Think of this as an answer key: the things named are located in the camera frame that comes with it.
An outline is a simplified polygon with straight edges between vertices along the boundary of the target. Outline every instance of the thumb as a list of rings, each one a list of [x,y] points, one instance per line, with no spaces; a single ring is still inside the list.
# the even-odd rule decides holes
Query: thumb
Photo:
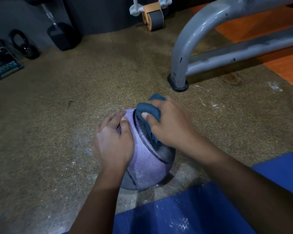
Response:
[[[141,113],[141,116],[149,123],[151,130],[156,127],[159,126],[160,123],[155,119],[155,117],[153,117],[151,114],[147,113],[147,112],[143,112]]]
[[[122,134],[130,133],[131,134],[129,121],[126,117],[121,118],[121,133]]]

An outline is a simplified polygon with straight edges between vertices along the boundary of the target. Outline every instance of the ab roller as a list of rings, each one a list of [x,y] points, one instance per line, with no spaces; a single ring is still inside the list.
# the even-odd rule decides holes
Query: ab roller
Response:
[[[164,27],[164,15],[162,9],[167,8],[172,0],[158,0],[148,5],[140,5],[137,0],[133,0],[133,5],[129,8],[130,14],[138,16],[142,13],[143,23],[150,31]]]

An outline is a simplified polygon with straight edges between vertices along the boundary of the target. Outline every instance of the wrist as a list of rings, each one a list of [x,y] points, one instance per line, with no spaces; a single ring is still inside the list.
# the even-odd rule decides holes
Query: wrist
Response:
[[[187,154],[202,165],[219,162],[228,156],[208,138],[200,134],[190,140]]]
[[[125,171],[120,168],[102,167],[94,187],[99,186],[102,189],[120,188]]]

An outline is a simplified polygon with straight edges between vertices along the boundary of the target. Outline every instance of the gym floor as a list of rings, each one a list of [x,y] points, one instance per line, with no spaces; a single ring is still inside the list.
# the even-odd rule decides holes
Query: gym floor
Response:
[[[171,52],[192,15],[177,12],[155,32],[137,25],[84,37],[0,81],[0,233],[67,231],[98,174],[89,151],[95,125],[155,92],[188,108],[201,134],[247,165],[293,151],[293,86],[260,60],[191,76],[184,93],[171,90]],[[231,43],[213,30],[195,53]],[[171,173],[143,192],[121,190],[117,213],[208,180],[180,153]]]

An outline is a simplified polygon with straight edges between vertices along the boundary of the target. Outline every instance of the gray metal frame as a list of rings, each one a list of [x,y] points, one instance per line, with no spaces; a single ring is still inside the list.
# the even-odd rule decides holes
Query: gray metal frame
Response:
[[[189,75],[293,46],[293,28],[290,28],[191,56],[204,35],[218,25],[292,3],[293,0],[217,0],[197,12],[181,31],[172,52],[168,81],[173,90],[187,90]]]

